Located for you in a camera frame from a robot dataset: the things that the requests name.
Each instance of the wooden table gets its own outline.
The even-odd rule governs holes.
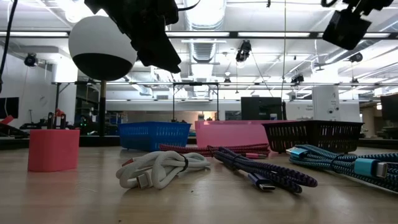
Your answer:
[[[360,149],[357,154],[396,152]],[[287,155],[266,161],[297,169],[318,187],[296,195],[260,192],[243,172],[210,158],[210,170],[181,174],[163,190],[119,186],[115,172],[141,152],[81,148],[77,170],[27,172],[27,150],[0,151],[0,223],[397,223],[398,194],[345,176],[295,166]]]

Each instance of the white spherical object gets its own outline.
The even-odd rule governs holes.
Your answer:
[[[76,66],[97,80],[125,76],[137,59],[130,38],[108,17],[91,16],[79,21],[69,35],[69,52]]]

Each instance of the pink plastic basket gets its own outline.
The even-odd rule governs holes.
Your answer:
[[[76,169],[79,130],[31,130],[28,171],[55,172]]]
[[[268,143],[262,124],[292,121],[196,121],[198,147]]]

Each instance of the ceiling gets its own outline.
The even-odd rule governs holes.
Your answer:
[[[71,30],[74,23],[65,17],[63,3],[69,0],[20,0],[13,23],[13,30]],[[179,7],[183,7],[182,0],[176,0]],[[0,30],[6,30],[7,11],[9,0],[0,1]],[[227,31],[297,31],[297,32],[323,32],[336,9],[344,9],[346,5],[339,3],[335,7],[322,8],[320,0],[287,0],[287,12],[284,14],[284,1],[273,0],[270,8],[266,8],[266,1],[256,0],[227,0],[224,23],[222,30]],[[187,30],[185,14],[180,12],[178,23],[168,26],[169,30]],[[398,21],[398,0],[381,12],[373,11],[367,20],[372,25],[369,32],[379,32],[385,26],[385,22],[394,18]],[[181,39],[170,40],[182,59],[180,68],[181,77],[191,74],[191,58],[188,44]],[[215,62],[212,76],[222,82],[225,73],[230,72],[231,77],[238,77],[238,82],[260,82],[261,75],[265,81],[281,82],[282,76],[290,82],[290,77],[295,73],[294,68],[301,65],[300,71],[311,80],[313,73],[311,62],[307,61],[312,56],[313,62],[317,62],[316,55],[329,55],[340,48],[325,42],[324,40],[283,40],[283,39],[252,39],[252,54],[246,60],[243,68],[237,68],[234,61],[237,48],[241,39],[226,39],[226,43],[217,44]],[[397,40],[383,40],[361,53],[364,60],[360,63],[350,64],[339,62],[334,64],[338,70],[340,82],[349,82],[351,77],[376,71],[384,66],[397,62]],[[18,39],[12,38],[12,46],[54,46],[68,52],[67,39]],[[149,67],[144,67],[139,62],[133,68],[134,72],[149,72]],[[397,70],[381,72],[372,78],[372,82],[383,82],[387,78],[398,75]]]

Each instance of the blue plastic basket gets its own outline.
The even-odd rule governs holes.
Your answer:
[[[119,124],[120,143],[126,149],[158,151],[160,144],[187,145],[191,124],[141,122]]]

